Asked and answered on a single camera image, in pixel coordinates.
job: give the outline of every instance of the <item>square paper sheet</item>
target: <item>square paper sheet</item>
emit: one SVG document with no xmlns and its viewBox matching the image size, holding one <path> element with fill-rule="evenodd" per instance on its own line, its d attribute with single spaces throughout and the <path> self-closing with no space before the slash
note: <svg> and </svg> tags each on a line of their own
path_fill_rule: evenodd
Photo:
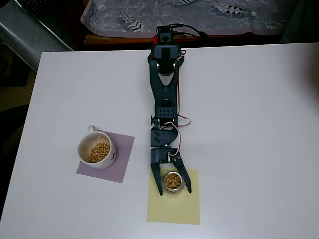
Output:
<svg viewBox="0 0 319 239">
<path fill-rule="evenodd" d="M 115 162 L 110 167 L 105 169 L 92 168 L 85 163 L 80 162 L 76 173 L 122 183 L 133 148 L 134 137 L 102 130 L 100 131 L 106 133 L 115 145 Z"/>
<path fill-rule="evenodd" d="M 161 176 L 176 171 L 172 168 L 161 168 Z M 198 170 L 188 169 L 191 179 L 192 193 L 185 185 L 183 191 L 176 197 L 169 197 L 163 192 L 159 194 L 152 171 L 150 171 L 148 222 L 179 223 L 200 225 L 199 182 Z"/>
</svg>

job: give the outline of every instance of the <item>small glass jar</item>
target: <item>small glass jar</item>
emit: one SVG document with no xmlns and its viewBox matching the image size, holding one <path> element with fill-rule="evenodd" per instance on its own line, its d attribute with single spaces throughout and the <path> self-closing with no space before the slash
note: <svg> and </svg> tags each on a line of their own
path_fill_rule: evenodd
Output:
<svg viewBox="0 0 319 239">
<path fill-rule="evenodd" d="M 167 183 L 166 183 L 166 179 L 169 175 L 174 174 L 176 175 L 178 178 L 180 178 L 180 185 L 178 188 L 175 189 L 171 189 L 168 187 Z M 184 188 L 185 186 L 185 182 L 183 177 L 177 173 L 177 172 L 168 172 L 167 174 L 165 174 L 165 176 L 163 177 L 163 180 L 161 182 L 161 186 L 163 188 L 164 193 L 166 193 L 168 196 L 177 196 Z"/>
</svg>

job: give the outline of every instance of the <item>patterned fabric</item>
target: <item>patterned fabric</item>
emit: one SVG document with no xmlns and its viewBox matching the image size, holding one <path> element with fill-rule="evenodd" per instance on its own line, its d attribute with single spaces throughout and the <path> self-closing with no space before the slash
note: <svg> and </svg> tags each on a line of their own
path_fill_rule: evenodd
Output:
<svg viewBox="0 0 319 239">
<path fill-rule="evenodd" d="M 184 23 L 209 35 L 280 34 L 298 0 L 90 0 L 81 21 L 110 37 L 152 37 L 158 25 Z"/>
</svg>

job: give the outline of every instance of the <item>robotic arm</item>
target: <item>robotic arm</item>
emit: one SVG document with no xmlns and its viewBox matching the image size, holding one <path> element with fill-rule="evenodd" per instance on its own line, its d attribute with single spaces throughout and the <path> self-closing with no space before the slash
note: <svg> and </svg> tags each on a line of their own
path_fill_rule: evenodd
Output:
<svg viewBox="0 0 319 239">
<path fill-rule="evenodd" d="M 178 72 L 184 62 L 180 45 L 173 42 L 172 29 L 171 25 L 158 27 L 155 43 L 148 56 L 150 83 L 155 99 L 155 116 L 151 117 L 151 123 L 154 125 L 151 129 L 151 169 L 161 195 L 163 195 L 160 177 L 161 163 L 173 163 L 191 193 L 191 180 L 180 153 L 177 148 L 170 146 L 178 136 Z M 162 83 L 159 73 L 173 74 L 168 85 Z M 170 130 L 164 130 L 167 126 L 173 127 Z"/>
</svg>

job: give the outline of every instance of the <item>yellow paper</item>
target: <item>yellow paper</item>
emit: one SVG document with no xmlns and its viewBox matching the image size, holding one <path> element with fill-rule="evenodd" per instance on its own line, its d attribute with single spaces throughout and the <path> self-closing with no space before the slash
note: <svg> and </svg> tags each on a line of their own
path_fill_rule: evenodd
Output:
<svg viewBox="0 0 319 239">
<path fill-rule="evenodd" d="M 161 176 L 176 171 L 171 168 L 161 168 Z M 192 193 L 185 185 L 183 191 L 175 197 L 160 195 L 152 171 L 150 171 L 148 222 L 179 223 L 200 225 L 198 170 L 188 169 L 191 179 Z"/>
</svg>

